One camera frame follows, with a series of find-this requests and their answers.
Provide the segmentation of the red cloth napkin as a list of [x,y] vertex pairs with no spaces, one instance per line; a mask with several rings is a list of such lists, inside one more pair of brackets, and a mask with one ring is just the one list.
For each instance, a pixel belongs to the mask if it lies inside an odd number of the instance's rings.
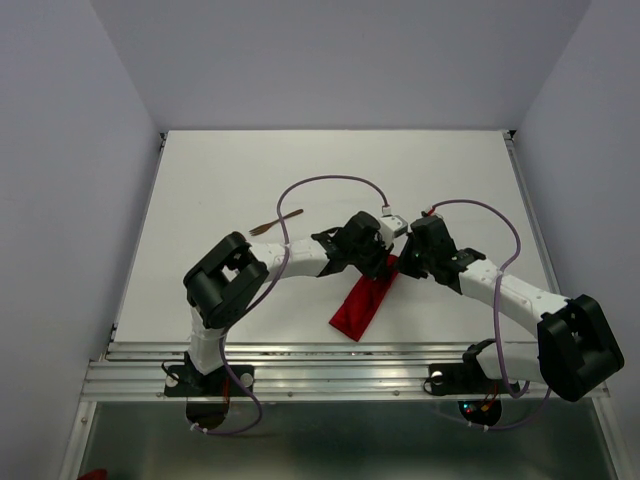
[[348,339],[359,342],[397,276],[393,280],[378,280],[362,275],[330,319],[329,325]]

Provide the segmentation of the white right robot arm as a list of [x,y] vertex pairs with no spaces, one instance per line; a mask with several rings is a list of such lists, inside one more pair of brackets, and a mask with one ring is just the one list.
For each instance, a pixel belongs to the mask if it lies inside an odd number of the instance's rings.
[[567,298],[501,271],[474,249],[459,249],[443,219],[425,216],[409,227],[397,263],[412,278],[433,278],[524,328],[535,344],[502,345],[496,337],[471,345],[456,363],[430,367],[427,392],[480,394],[492,383],[501,393],[541,383],[575,402],[620,371],[623,353],[600,304],[588,295]]

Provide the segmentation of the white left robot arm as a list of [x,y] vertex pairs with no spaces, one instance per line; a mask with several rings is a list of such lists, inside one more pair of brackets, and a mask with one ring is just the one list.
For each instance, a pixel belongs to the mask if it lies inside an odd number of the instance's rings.
[[349,266],[380,278],[390,269],[394,241],[407,230],[398,215],[376,218],[360,211],[342,227],[290,243],[250,242],[238,232],[225,236],[183,279],[192,314],[188,382],[202,394],[221,386],[220,339],[245,316],[263,286],[334,275]]

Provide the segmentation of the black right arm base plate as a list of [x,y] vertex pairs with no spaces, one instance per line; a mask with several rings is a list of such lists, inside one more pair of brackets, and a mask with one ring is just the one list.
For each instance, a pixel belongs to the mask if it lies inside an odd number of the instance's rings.
[[423,390],[434,396],[506,394],[501,381],[489,379],[477,364],[434,363],[423,382]]

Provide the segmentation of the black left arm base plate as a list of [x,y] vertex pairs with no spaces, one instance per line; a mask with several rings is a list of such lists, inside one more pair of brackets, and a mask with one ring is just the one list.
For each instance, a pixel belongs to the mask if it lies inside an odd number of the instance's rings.
[[248,397],[246,391],[253,392],[253,384],[245,386],[231,378],[224,367],[203,375],[190,363],[175,363],[161,369],[165,374],[164,395],[167,397]]

